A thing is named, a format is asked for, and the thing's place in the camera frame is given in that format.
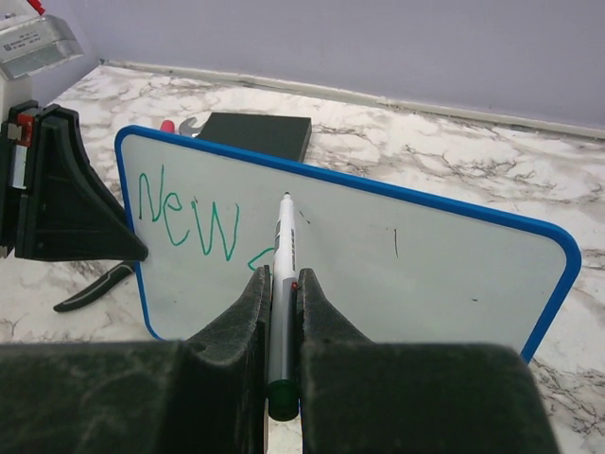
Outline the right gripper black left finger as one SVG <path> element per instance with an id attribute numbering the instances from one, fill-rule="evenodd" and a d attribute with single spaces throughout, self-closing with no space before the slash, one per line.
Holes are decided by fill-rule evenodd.
<path id="1" fill-rule="evenodd" d="M 270 278 L 188 340 L 5 344 L 5 453 L 263 453 Z"/>

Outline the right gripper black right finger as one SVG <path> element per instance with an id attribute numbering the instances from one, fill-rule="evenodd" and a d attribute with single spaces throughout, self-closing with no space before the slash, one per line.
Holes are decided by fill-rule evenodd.
<path id="1" fill-rule="evenodd" d="M 326 298 L 297 296 L 306 453 L 556 453 L 527 364 L 485 343 L 377 343 Z"/>

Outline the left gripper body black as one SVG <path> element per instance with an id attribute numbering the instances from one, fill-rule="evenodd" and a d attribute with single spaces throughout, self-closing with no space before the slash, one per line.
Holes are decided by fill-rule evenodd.
<path id="1" fill-rule="evenodd" d="M 21 192 L 26 190 L 26 160 L 32 145 L 39 103 L 29 100 L 9 109 L 1 123 L 1 257 L 16 243 Z"/>

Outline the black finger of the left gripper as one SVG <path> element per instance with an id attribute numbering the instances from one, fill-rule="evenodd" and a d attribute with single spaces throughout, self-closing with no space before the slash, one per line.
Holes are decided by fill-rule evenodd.
<path id="1" fill-rule="evenodd" d="M 37 261 L 134 260 L 148 249 L 90 164 L 78 113 L 58 104 L 13 109 L 13 144 L 24 181 L 13 190 L 13 248 Z"/>

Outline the white marker pen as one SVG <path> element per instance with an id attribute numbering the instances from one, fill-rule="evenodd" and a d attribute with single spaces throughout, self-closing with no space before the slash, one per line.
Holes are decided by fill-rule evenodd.
<path id="1" fill-rule="evenodd" d="M 295 377 L 295 318 L 297 289 L 294 200 L 284 193 L 276 223 L 273 251 L 270 333 L 268 344 L 268 415 L 290 421 L 299 413 Z"/>

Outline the blue framed whiteboard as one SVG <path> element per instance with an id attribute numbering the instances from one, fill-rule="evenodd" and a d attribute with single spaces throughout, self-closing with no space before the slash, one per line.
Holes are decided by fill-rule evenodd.
<path id="1" fill-rule="evenodd" d="M 298 268 L 373 341 L 489 342 L 530 359 L 581 268 L 576 240 L 535 218 L 139 126 L 115 152 L 160 340 L 197 333 L 271 263 L 284 195 Z"/>

